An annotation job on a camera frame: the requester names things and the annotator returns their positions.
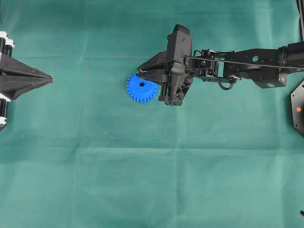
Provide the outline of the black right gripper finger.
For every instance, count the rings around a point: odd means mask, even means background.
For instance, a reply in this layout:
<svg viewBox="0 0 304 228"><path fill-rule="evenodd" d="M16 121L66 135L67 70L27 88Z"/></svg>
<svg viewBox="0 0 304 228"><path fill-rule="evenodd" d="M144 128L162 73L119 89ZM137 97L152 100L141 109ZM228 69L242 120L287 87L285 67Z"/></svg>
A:
<svg viewBox="0 0 304 228"><path fill-rule="evenodd" d="M166 56L167 52L159 52L148 61L144 62L143 64L137 67L138 71L150 71L155 69L164 69L166 64Z"/></svg>
<svg viewBox="0 0 304 228"><path fill-rule="evenodd" d="M139 72L139 78L154 83L168 82L168 75L164 69L153 69L149 71Z"/></svg>

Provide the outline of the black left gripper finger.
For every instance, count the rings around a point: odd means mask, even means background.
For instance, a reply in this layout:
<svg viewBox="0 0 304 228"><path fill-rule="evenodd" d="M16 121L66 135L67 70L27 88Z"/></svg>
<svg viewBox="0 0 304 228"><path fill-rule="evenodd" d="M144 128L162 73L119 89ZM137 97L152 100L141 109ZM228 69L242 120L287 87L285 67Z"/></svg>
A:
<svg viewBox="0 0 304 228"><path fill-rule="evenodd" d="M22 94L33 89L43 87L52 82L52 77L43 78L35 76L1 76L0 93L10 100L16 100Z"/></svg>
<svg viewBox="0 0 304 228"><path fill-rule="evenodd" d="M0 56L0 70L10 76L52 78L52 76L4 54Z"/></svg>

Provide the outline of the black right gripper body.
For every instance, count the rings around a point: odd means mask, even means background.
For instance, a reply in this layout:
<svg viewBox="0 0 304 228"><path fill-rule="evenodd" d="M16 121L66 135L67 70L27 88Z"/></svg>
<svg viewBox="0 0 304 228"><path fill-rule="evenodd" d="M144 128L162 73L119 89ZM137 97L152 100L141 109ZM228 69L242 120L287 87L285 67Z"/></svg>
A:
<svg viewBox="0 0 304 228"><path fill-rule="evenodd" d="M168 36L165 72L168 81L162 85L159 100L169 106L181 106L193 78L187 70L191 68L191 61L187 56L192 54L192 36L183 25L175 25Z"/></svg>

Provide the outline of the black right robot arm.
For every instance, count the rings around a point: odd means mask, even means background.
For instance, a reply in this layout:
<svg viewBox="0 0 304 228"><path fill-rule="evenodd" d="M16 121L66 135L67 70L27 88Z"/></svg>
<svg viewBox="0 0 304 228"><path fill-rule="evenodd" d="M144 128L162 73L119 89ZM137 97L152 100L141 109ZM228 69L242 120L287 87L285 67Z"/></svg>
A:
<svg viewBox="0 0 304 228"><path fill-rule="evenodd" d="M218 52L192 50L188 28L175 25L167 36L167 49L141 64L137 76L159 84L159 101L181 106L194 78L217 83L230 90L241 79L250 79L260 88L287 85L287 75L304 70L303 42L278 49L248 49Z"/></svg>

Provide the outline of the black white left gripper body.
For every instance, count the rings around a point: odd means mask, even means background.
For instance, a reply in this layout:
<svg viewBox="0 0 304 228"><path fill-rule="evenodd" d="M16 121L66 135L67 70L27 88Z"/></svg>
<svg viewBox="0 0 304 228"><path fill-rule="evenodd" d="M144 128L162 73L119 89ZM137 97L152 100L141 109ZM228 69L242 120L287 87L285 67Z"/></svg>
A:
<svg viewBox="0 0 304 228"><path fill-rule="evenodd" d="M15 47L15 42L9 39L7 32L0 32L0 76L6 76L8 71L7 61L11 58L12 51ZM9 102L15 100L12 92L7 85L0 88L0 129L3 130L7 125L8 105Z"/></svg>

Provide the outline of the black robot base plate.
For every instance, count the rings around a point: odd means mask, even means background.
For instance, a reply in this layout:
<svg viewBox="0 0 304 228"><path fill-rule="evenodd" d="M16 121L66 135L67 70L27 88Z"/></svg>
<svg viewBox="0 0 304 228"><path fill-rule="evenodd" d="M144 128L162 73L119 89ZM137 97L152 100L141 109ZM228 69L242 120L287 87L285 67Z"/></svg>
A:
<svg viewBox="0 0 304 228"><path fill-rule="evenodd" d="M291 107L294 128L304 136L304 82L291 93Z"/></svg>

